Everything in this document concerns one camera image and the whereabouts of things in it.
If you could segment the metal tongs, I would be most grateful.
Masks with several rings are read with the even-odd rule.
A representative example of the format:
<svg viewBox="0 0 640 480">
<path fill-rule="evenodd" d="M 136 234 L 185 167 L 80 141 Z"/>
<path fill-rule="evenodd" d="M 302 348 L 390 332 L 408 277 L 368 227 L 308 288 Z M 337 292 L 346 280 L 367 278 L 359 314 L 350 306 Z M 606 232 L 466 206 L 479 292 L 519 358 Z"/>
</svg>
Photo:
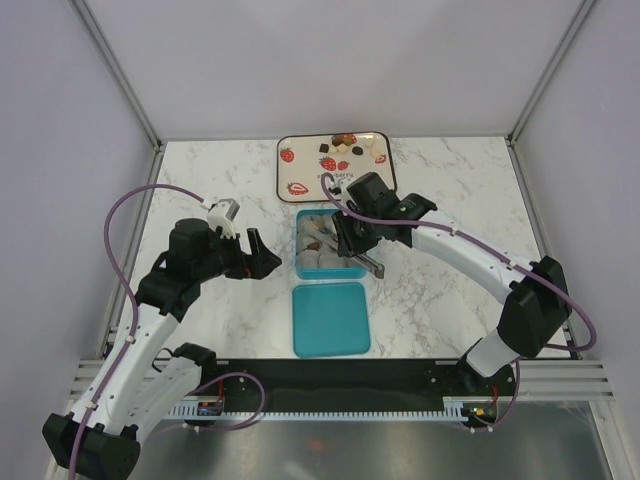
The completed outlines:
<svg viewBox="0 0 640 480">
<path fill-rule="evenodd" d="M 366 254 L 340 257 L 338 255 L 338 236 L 333 230 L 325 227 L 319 228 L 315 223 L 311 223 L 307 227 L 307 233 L 310 238 L 314 239 L 315 243 L 319 244 L 317 249 L 319 252 L 319 269 L 337 269 L 339 273 L 346 273 L 347 269 L 362 269 L 377 279 L 384 278 L 384 265 Z"/>
</svg>

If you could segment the teal tin lid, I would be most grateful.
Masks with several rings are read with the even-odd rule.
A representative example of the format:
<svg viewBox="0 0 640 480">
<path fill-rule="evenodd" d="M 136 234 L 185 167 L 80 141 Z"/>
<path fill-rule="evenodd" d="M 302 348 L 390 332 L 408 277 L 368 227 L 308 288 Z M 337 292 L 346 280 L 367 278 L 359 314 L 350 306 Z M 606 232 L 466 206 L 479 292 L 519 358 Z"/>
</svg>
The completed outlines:
<svg viewBox="0 0 640 480">
<path fill-rule="evenodd" d="M 295 287 L 292 322 L 299 358 L 362 355 L 371 348 L 366 292 L 359 282 Z"/>
</svg>

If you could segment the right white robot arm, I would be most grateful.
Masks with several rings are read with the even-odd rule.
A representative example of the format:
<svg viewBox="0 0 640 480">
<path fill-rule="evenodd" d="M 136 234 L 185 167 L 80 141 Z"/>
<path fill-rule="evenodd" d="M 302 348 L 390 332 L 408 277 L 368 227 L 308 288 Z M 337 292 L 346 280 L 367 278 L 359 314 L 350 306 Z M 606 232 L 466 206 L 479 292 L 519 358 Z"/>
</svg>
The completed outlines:
<svg viewBox="0 0 640 480">
<path fill-rule="evenodd" d="M 462 356 L 457 382 L 469 394 L 491 386 L 504 366 L 535 358 L 573 313 L 564 271 L 549 256 L 512 256 L 466 232 L 434 203 L 411 194 L 363 195 L 337 202 L 333 222 L 339 252 L 353 257 L 380 241 L 397 242 L 445 262 L 501 305 L 497 326 Z"/>
</svg>

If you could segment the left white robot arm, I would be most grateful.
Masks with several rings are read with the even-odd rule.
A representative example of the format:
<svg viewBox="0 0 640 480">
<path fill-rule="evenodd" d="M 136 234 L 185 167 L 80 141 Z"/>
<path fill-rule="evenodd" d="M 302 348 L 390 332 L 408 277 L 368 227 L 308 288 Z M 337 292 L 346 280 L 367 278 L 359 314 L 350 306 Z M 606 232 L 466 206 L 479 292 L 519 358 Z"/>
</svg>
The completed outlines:
<svg viewBox="0 0 640 480">
<path fill-rule="evenodd" d="M 218 369 L 207 363 L 215 354 L 194 344 L 180 347 L 149 384 L 143 380 L 203 283 L 220 276 L 262 280 L 280 266 L 256 229 L 247 236 L 250 253 L 242 251 L 237 234 L 226 236 L 220 226 L 200 219 L 175 224 L 167 251 L 139 283 L 131 326 L 71 411 L 50 415 L 43 426 L 54 459 L 71 477 L 128 478 L 142 445 L 170 410 L 191 393 L 216 388 Z"/>
</svg>

